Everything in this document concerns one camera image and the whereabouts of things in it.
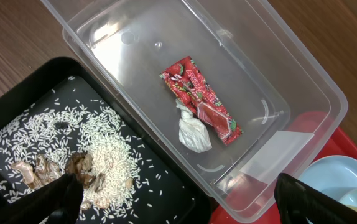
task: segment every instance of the wooden table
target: wooden table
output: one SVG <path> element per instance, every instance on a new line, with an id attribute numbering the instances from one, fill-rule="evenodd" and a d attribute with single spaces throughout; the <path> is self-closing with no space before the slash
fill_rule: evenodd
<path id="1" fill-rule="evenodd" d="M 270 0 L 343 90 L 341 124 L 357 144 L 357 0 Z M 50 58 L 75 57 L 39 0 L 0 0 L 0 96 Z"/>

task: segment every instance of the transparent storage box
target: transparent storage box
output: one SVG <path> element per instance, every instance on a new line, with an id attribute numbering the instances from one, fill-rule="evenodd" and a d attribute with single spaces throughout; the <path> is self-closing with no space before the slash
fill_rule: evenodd
<path id="1" fill-rule="evenodd" d="M 274 203 L 277 175 L 298 177 L 347 111 L 344 94 L 265 0 L 42 2 L 95 76 L 239 222 Z M 208 127 L 213 148 L 199 154 L 180 143 L 180 110 L 159 77 L 188 55 L 244 131 L 225 146 Z M 318 128 L 291 127 L 314 111 L 324 114 Z"/>

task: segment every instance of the red snack packet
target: red snack packet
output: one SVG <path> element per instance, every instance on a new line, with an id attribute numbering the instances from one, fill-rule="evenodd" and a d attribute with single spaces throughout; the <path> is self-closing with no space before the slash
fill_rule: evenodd
<path id="1" fill-rule="evenodd" d="M 242 134 L 241 127 L 207 84 L 191 57 L 170 66 L 160 77 L 187 108 L 214 127 L 224 144 L 228 145 Z"/>

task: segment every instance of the white tissue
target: white tissue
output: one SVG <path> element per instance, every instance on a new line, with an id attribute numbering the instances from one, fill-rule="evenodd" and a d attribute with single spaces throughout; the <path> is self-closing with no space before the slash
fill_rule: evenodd
<path id="1" fill-rule="evenodd" d="M 179 100 L 176 99 L 176 107 L 181 109 L 180 142 L 194 152 L 201 153 L 211 149 L 208 130 L 205 125 L 193 117 L 192 112 Z"/>

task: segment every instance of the strawberry print on wrapper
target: strawberry print on wrapper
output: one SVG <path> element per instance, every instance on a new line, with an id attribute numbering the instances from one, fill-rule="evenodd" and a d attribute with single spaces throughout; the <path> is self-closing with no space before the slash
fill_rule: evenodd
<path id="1" fill-rule="evenodd" d="M 191 57 L 185 57 L 170 66 L 160 77 L 192 113 L 214 127 L 225 145 L 242 134 L 241 127 L 207 84 Z"/>

